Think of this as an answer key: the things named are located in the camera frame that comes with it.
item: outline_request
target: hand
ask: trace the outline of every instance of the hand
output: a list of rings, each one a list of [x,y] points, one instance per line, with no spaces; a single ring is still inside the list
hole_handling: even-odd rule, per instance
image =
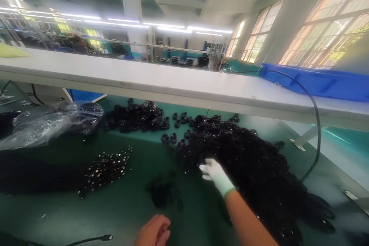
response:
[[[206,165],[200,165],[200,170],[204,173],[203,179],[213,181],[223,198],[234,189],[223,168],[214,159],[205,159]]]
[[[162,214],[157,214],[142,227],[135,241],[135,246],[165,246],[170,231],[170,220]]]

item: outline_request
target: blue crate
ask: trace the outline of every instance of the blue crate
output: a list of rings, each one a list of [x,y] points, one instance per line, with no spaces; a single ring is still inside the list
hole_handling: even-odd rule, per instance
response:
[[[289,65],[263,63],[260,77],[279,83],[294,92],[305,94],[293,80],[277,72],[283,72],[300,82],[314,96],[336,98],[351,101],[369,101],[369,75],[355,74],[344,71],[306,68]]]
[[[103,93],[89,92],[83,90],[67,89],[67,91],[69,95],[71,95],[71,92],[73,93],[73,98],[75,101],[95,102],[105,95]]]

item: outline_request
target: ceiling light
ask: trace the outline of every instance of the ceiling light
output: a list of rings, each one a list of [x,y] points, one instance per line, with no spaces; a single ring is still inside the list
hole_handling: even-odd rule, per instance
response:
[[[126,27],[136,27],[136,28],[149,28],[149,26],[144,25],[133,25],[133,24],[118,24],[118,26],[126,26]]]
[[[139,23],[139,21],[136,21],[136,20],[126,20],[126,19],[108,18],[108,20],[123,21],[123,22],[132,22],[132,23]]]
[[[160,23],[144,22],[143,24],[145,24],[145,25],[155,25],[155,26],[160,26],[160,27],[169,27],[169,28],[184,28],[184,26],[168,25],[168,24],[160,24]]]
[[[213,29],[207,29],[207,28],[202,28],[202,27],[194,27],[194,26],[188,26],[187,29],[194,30],[194,31],[209,31],[209,32],[217,32],[217,33],[233,33],[233,31],[213,30]]]
[[[50,15],[53,15],[53,13],[47,13],[47,12],[37,12],[37,11],[24,11],[24,12],[43,13],[43,14],[50,14]]]
[[[99,24],[110,24],[110,25],[116,25],[115,23],[111,23],[111,22],[103,22],[103,21],[93,21],[93,20],[84,20],[85,22],[88,23],[99,23]]]
[[[21,13],[21,15],[28,16],[28,17],[43,17],[43,18],[51,18],[51,19],[53,19],[53,17],[45,17],[45,16],[42,16],[42,15],[25,15],[23,13]]]
[[[196,32],[196,33],[199,33],[199,34],[202,34],[202,35],[216,35],[216,36],[219,36],[219,37],[223,36],[223,35],[220,35],[220,34],[210,34],[210,33],[200,33],[200,32]]]
[[[181,30],[181,29],[172,29],[172,28],[164,28],[158,27],[159,30],[170,31],[170,32],[179,32],[179,33],[192,33],[191,30]]]
[[[81,18],[90,18],[90,19],[101,19],[100,17],[93,17],[93,16],[89,16],[89,15],[72,15],[72,14],[69,14],[69,13],[61,13],[61,15],[72,16],[72,17],[81,17]]]
[[[12,8],[0,8],[0,10],[11,10],[11,11],[14,11],[14,12],[18,12],[19,11],[17,9],[12,9]]]

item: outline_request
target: green workbench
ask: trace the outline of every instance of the green workbench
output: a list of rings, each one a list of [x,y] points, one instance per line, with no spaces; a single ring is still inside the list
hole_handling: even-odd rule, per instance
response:
[[[107,96],[99,101],[104,111],[112,110],[115,104],[127,105],[127,98]],[[81,200],[76,191],[37,195],[0,194],[0,231],[16,237],[38,242],[47,246],[62,246],[78,240],[113,234],[111,241],[95,241],[88,245],[133,245],[140,228],[156,213],[164,213],[171,219],[171,237],[167,245],[238,245],[236,233],[222,216],[222,200],[211,182],[204,181],[198,174],[183,174],[176,164],[175,149],[161,143],[161,135],[175,132],[178,141],[189,129],[183,124],[174,128],[171,118],[174,112],[187,112],[211,117],[215,114],[228,119],[232,113],[157,103],[164,110],[163,116],[170,117],[171,128],[166,131],[141,131],[127,134],[118,131],[99,131],[94,137],[62,135],[44,147],[23,149],[24,155],[50,163],[81,163],[92,161],[102,152],[118,153],[133,147],[129,168],[125,176],[113,184],[89,194]],[[299,151],[288,138],[298,135],[290,128],[280,125],[271,118],[241,115],[240,125],[256,129],[261,138],[274,142],[282,140],[286,146],[281,152],[286,155],[290,171],[298,178],[308,170],[315,159],[316,149],[305,146]],[[145,185],[158,174],[176,172],[177,197],[183,202],[183,211],[177,204],[165,210],[155,208]],[[304,245],[354,245],[346,239],[346,228],[369,229],[369,217],[351,202],[341,189],[358,195],[367,193],[353,179],[331,163],[321,159],[306,180],[305,185],[332,204],[337,218],[332,220],[337,233],[326,235],[299,222]]]

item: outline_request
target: blue plastic bin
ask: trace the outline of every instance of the blue plastic bin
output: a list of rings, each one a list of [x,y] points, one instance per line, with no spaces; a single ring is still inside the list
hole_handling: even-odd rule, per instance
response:
[[[259,76],[279,83],[294,92],[305,94],[295,81],[277,72],[283,72],[300,82],[314,96],[336,98],[351,101],[369,101],[369,75],[355,74],[344,71],[306,68],[289,65],[263,63]]]

